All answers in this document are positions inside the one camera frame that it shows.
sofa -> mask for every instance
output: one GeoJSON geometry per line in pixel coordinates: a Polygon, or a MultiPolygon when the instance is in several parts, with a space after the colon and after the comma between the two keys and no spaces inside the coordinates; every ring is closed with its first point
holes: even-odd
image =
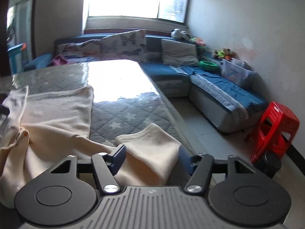
{"type": "MultiPolygon", "coordinates": [[[[57,47],[65,43],[80,43],[91,39],[102,39],[111,34],[86,34],[77,37],[57,39],[54,42],[54,55],[57,47]]],[[[143,71],[167,97],[188,97],[192,103],[217,127],[225,133],[232,133],[257,123],[267,107],[267,102],[252,90],[243,90],[220,75],[210,74],[199,68],[189,71],[175,71],[162,62],[162,39],[176,40],[163,36],[145,36],[148,62],[140,63],[143,71]],[[214,80],[221,80],[222,86],[214,80]]],[[[50,54],[41,58],[36,65],[29,63],[25,70],[47,67],[50,54]]],[[[203,56],[212,60],[209,54],[203,56]]]]}

cushion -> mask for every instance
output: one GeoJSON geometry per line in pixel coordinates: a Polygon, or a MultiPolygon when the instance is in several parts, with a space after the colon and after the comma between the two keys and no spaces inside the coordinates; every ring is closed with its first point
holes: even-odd
{"type": "Polygon", "coordinates": [[[196,45],[174,40],[161,40],[162,61],[165,65],[197,65],[196,45]]]}
{"type": "Polygon", "coordinates": [[[67,43],[57,46],[57,54],[65,58],[99,57],[101,54],[100,40],[88,40],[81,43],[67,43]]]}
{"type": "Polygon", "coordinates": [[[146,30],[117,33],[100,40],[101,60],[129,59],[147,62],[146,30]]]}
{"type": "Polygon", "coordinates": [[[189,82],[189,76],[176,73],[169,66],[160,62],[148,62],[140,64],[145,73],[151,77],[154,82],[168,80],[182,80],[189,82]]]}

clear plastic container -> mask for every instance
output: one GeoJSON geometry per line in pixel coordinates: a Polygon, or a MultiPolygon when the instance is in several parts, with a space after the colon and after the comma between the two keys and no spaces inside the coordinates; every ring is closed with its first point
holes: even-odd
{"type": "Polygon", "coordinates": [[[255,75],[256,72],[253,70],[245,69],[225,59],[222,61],[222,76],[243,89],[251,86],[255,75]]]}

floor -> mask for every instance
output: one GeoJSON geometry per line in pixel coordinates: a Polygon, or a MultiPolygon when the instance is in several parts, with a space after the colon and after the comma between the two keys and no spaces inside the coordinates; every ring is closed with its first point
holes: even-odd
{"type": "MultiPolygon", "coordinates": [[[[208,153],[215,159],[226,160],[229,155],[237,155],[250,162],[252,142],[244,138],[251,129],[232,134],[219,132],[210,121],[191,103],[188,98],[169,99],[182,116],[186,128],[184,135],[196,153],[208,153]]],[[[216,183],[225,179],[222,174],[213,174],[216,183]]],[[[273,178],[290,194],[292,206],[286,218],[288,229],[305,228],[305,176],[288,156],[282,158],[282,168],[273,178]]]]}

beige cloth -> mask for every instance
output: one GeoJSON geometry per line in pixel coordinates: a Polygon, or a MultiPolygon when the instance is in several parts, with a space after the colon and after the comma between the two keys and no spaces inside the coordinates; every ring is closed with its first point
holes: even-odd
{"type": "MultiPolygon", "coordinates": [[[[92,99],[91,86],[27,97],[15,141],[8,146],[1,142],[0,164],[4,168],[0,178],[0,202],[3,205],[13,208],[18,190],[67,155],[87,159],[114,149],[86,138],[92,99]]],[[[115,176],[120,186],[166,183],[178,158],[180,143],[176,139],[156,124],[150,124],[139,133],[118,136],[116,141],[127,147],[126,160],[115,176]]]]}

